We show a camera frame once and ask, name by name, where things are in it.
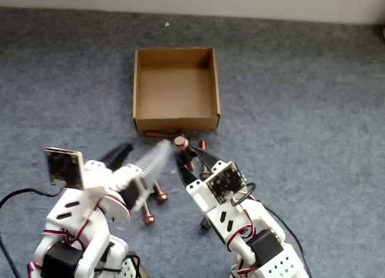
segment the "black cable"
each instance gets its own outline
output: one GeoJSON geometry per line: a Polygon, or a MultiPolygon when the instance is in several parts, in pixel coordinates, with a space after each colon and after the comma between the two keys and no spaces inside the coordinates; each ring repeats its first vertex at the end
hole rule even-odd
{"type": "Polygon", "coordinates": [[[238,199],[236,202],[233,202],[233,206],[236,206],[236,205],[239,205],[240,203],[242,203],[244,200],[246,200],[251,194],[252,192],[255,190],[256,188],[256,184],[254,183],[248,183],[246,184],[246,187],[251,187],[246,194],[244,194],[240,199],[238,199]]]}
{"type": "Polygon", "coordinates": [[[294,232],[289,228],[289,226],[285,223],[285,221],[283,221],[283,219],[281,217],[279,217],[273,210],[271,210],[270,208],[268,208],[267,206],[263,205],[265,207],[265,209],[267,211],[269,211],[270,213],[272,213],[274,216],[277,217],[278,220],[280,220],[280,222],[282,223],[282,225],[284,225],[285,228],[287,228],[287,230],[289,231],[289,233],[293,236],[295,242],[297,242],[297,245],[298,245],[298,248],[300,249],[300,252],[301,252],[301,255],[302,255],[302,259],[303,259],[303,262],[305,264],[305,268],[306,268],[306,272],[307,272],[307,275],[309,275],[309,278],[313,278],[312,276],[312,273],[310,272],[310,268],[309,266],[307,265],[307,261],[306,261],[306,257],[305,257],[305,252],[302,248],[302,245],[300,243],[300,240],[297,238],[297,236],[294,234],[294,232]]]}
{"type": "MultiPolygon", "coordinates": [[[[35,193],[35,194],[38,194],[39,196],[46,196],[46,197],[56,197],[56,196],[59,196],[61,194],[61,192],[63,191],[63,188],[61,188],[59,190],[59,193],[57,194],[49,194],[49,193],[45,193],[45,192],[42,192],[42,191],[39,191],[39,190],[36,190],[36,189],[33,189],[33,188],[25,188],[25,189],[21,189],[21,190],[17,190],[17,191],[14,191],[8,195],[6,195],[1,201],[0,201],[0,209],[1,207],[4,205],[4,203],[6,201],[8,201],[10,198],[16,196],[16,195],[19,195],[19,194],[23,194],[23,193],[35,193]]],[[[12,272],[14,274],[14,276],[16,278],[21,278],[19,272],[17,271],[16,269],[16,266],[11,258],[11,256],[9,255],[7,249],[5,248],[5,245],[3,244],[2,242],[2,238],[1,238],[1,235],[0,235],[0,248],[2,250],[2,252],[4,253],[4,256],[5,258],[7,259],[8,261],[8,264],[10,264],[10,267],[12,269],[12,272]]]]}
{"type": "Polygon", "coordinates": [[[136,276],[135,278],[141,278],[141,274],[139,273],[139,266],[140,266],[140,258],[138,255],[136,254],[128,254],[124,260],[126,260],[127,258],[130,258],[131,259],[131,262],[133,263],[134,265],[134,268],[135,268],[135,272],[136,272],[136,276]]]}
{"type": "Polygon", "coordinates": [[[110,269],[110,268],[97,268],[94,270],[95,272],[103,272],[103,271],[106,271],[106,272],[114,272],[114,273],[120,273],[122,271],[122,269],[110,269]]]}

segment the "circuit board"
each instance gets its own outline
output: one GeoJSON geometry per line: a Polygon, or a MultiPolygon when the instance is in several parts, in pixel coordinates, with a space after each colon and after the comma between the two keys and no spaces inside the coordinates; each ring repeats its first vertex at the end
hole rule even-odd
{"type": "Polygon", "coordinates": [[[75,150],[46,147],[48,171],[51,184],[74,189],[83,189],[81,167],[82,155],[75,150]]]}
{"type": "Polygon", "coordinates": [[[246,186],[246,181],[235,163],[229,164],[217,173],[207,184],[219,204],[230,200],[233,195],[246,186]]]}

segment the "cardboard box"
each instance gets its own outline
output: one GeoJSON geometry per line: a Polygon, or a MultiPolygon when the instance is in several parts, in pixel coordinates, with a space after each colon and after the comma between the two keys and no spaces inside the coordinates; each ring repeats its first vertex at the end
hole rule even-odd
{"type": "Polygon", "coordinates": [[[218,126],[214,49],[138,49],[134,70],[133,118],[139,131],[218,126]]]}

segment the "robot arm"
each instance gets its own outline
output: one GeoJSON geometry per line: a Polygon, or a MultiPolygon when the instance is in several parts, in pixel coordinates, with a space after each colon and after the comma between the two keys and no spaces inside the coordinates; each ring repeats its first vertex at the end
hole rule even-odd
{"type": "MultiPolygon", "coordinates": [[[[100,161],[85,164],[80,152],[45,149],[51,183],[67,189],[47,216],[45,237],[34,255],[37,267],[29,265],[31,277],[54,278],[59,271],[60,277],[90,278],[96,267],[100,274],[100,265],[113,270],[102,270],[100,277],[117,275],[116,266],[125,259],[128,247],[110,235],[104,214],[128,220],[130,210],[141,208],[168,161],[171,146],[162,141],[137,163],[121,167],[131,149],[122,144],[100,161]]],[[[132,262],[125,265],[124,275],[138,273],[132,262]]]]}
{"type": "Polygon", "coordinates": [[[237,166],[191,148],[211,175],[201,181],[176,159],[179,176],[218,237],[236,253],[238,265],[232,268],[232,276],[307,278],[301,260],[285,243],[285,233],[275,219],[261,202],[242,198],[245,194],[239,192],[248,184],[237,166]],[[263,229],[257,232],[257,226],[263,229]]]}

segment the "copper bolt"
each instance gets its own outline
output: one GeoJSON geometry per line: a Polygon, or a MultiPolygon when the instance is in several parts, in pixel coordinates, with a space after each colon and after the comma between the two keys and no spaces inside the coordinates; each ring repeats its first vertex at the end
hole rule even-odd
{"type": "Polygon", "coordinates": [[[149,204],[147,203],[147,201],[144,202],[143,209],[144,209],[144,217],[143,217],[144,224],[149,225],[154,223],[155,218],[150,213],[149,204]]]}
{"type": "Polygon", "coordinates": [[[158,200],[158,203],[163,203],[167,201],[168,195],[165,191],[163,191],[158,181],[155,181],[154,189],[156,191],[156,198],[158,200]]]}
{"type": "Polygon", "coordinates": [[[178,137],[178,136],[182,136],[182,137],[186,137],[185,134],[169,134],[169,133],[166,133],[166,132],[145,132],[144,133],[145,136],[147,137],[153,137],[153,138],[175,138],[175,137],[178,137]]]}
{"type": "Polygon", "coordinates": [[[176,146],[178,150],[185,150],[188,147],[188,140],[182,135],[179,135],[174,139],[174,146],[176,146]]]}
{"type": "MultiPolygon", "coordinates": [[[[188,147],[188,140],[184,136],[180,135],[174,139],[174,146],[176,147],[177,150],[180,150],[180,151],[186,150],[188,147]]],[[[187,162],[185,166],[189,171],[195,170],[194,164],[192,162],[187,162]]]]}
{"type": "MultiPolygon", "coordinates": [[[[205,140],[200,140],[199,141],[199,147],[202,150],[206,150],[206,141],[205,140]]],[[[202,164],[202,172],[200,173],[200,178],[202,180],[205,180],[205,179],[207,179],[210,176],[210,172],[208,171],[207,166],[204,163],[201,162],[201,164],[202,164]]]]}

